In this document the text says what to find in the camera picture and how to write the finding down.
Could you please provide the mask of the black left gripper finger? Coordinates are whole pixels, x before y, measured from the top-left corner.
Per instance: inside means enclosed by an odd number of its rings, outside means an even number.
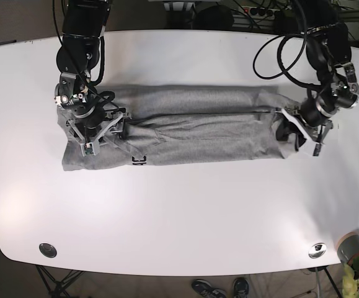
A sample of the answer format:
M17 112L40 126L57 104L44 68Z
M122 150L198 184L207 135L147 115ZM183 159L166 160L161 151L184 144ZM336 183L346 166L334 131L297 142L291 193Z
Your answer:
M301 132L295 133L295 151L299 152L299 149L306 143L306 139Z
M279 142L287 142L290 135L294 133L293 123L283 119L279 124L275 136Z

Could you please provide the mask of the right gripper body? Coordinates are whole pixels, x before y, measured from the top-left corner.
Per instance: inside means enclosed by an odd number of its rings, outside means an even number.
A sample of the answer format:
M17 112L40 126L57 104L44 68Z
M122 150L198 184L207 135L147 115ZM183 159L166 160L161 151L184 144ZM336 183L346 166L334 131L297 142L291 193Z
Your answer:
M115 93L98 93L88 87L75 74L62 73L55 88L55 104L65 117L65 126L75 141L99 142L107 133L113 134L113 126L131 114L114 103Z

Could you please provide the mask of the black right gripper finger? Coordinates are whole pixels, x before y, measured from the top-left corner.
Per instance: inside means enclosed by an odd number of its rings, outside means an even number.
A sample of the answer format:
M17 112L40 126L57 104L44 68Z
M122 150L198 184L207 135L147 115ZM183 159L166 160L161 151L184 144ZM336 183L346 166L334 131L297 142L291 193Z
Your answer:
M126 140L128 137L128 131L126 129L126 119L122 119L113 126L113 134L117 135L119 139Z

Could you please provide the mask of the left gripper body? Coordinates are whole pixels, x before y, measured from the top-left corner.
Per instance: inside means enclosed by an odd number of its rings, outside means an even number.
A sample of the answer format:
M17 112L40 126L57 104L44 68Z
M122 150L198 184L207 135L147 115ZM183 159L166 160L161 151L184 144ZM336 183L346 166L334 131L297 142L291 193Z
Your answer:
M326 83L313 95L308 89L307 99L293 109L282 109L283 119L293 123L295 136L301 132L306 143L299 149L313 152L317 143L324 139L334 125L331 118L340 109L351 109L359 100L359 84L353 63L334 67L329 72Z

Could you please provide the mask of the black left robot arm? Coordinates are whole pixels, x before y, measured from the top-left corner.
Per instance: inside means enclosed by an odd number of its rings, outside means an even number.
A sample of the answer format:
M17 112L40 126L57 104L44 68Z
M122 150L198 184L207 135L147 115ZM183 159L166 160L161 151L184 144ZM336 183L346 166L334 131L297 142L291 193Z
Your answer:
M306 89L307 98L298 107L274 108L283 120L276 133L279 141L295 134L296 150L319 156L324 139L333 128L331 118L339 109L351 109L359 100L359 84L352 63L348 28L340 21L329 1L290 1L298 22L298 32L284 34L277 48L279 75ZM305 53L316 71L318 85L304 83L292 75L295 66L284 66L282 51L292 38L303 40L300 53Z

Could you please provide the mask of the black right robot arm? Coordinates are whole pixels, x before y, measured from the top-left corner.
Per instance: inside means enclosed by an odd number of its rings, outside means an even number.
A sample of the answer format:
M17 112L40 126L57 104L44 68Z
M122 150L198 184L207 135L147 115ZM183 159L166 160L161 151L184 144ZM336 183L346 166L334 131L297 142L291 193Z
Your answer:
M114 102L113 91L98 92L105 72L104 30L111 1L62 1L62 29L56 34L61 44L56 55L60 71L55 104L69 113L66 125L84 156L97 155L106 133L122 134L130 118Z

